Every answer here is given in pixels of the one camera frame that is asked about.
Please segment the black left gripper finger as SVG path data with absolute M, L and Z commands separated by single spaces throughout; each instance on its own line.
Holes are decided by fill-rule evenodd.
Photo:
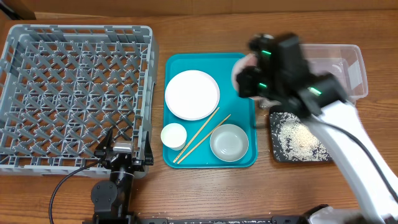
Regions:
M 154 164 L 154 156 L 150 146 L 150 137 L 149 132 L 146 132 L 145 144 L 144 144 L 144 164 L 145 165 L 153 165 Z
M 107 149 L 109 149 L 111 147 L 112 141 L 113 141 L 113 130 L 109 129 L 107 131 L 105 137 L 95 148 L 95 152 L 106 151 Z

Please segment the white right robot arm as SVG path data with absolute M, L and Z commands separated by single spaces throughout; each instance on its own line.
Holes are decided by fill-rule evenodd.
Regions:
M 396 223 L 397 176 L 364 130 L 350 96 L 328 71 L 314 72 L 293 33 L 253 38 L 249 55 L 178 54 L 165 69 L 164 161 L 173 168 L 248 167 L 257 157 L 254 99 L 296 115 L 306 140 L 326 149 L 360 211 L 319 208 L 308 223 Z

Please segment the pink white bowl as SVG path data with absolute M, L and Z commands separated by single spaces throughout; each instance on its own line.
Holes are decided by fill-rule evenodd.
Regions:
M 247 54 L 245 57 L 239 59 L 233 66 L 231 72 L 231 82 L 233 88 L 238 92 L 238 83 L 236 81 L 237 74 L 240 73 L 244 68 L 249 66 L 257 65 L 257 58 L 254 54 Z M 252 100 L 257 101 L 259 103 L 260 109 L 267 109 L 272 106 L 280 105 L 280 102 L 275 100 L 269 100 L 267 98 L 263 98 L 260 96 L 253 96 L 251 97 Z

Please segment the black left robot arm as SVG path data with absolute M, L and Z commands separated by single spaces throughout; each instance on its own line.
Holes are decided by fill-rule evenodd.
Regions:
M 132 223 L 141 221 L 129 211 L 129 200 L 134 179 L 146 176 L 149 166 L 154 164 L 150 146 L 150 134 L 144 133 L 144 143 L 135 152 L 131 141 L 113 142 L 113 131 L 109 130 L 95 149 L 95 157 L 109 169 L 108 180 L 95 184 L 91 190 L 94 205 L 93 223 Z

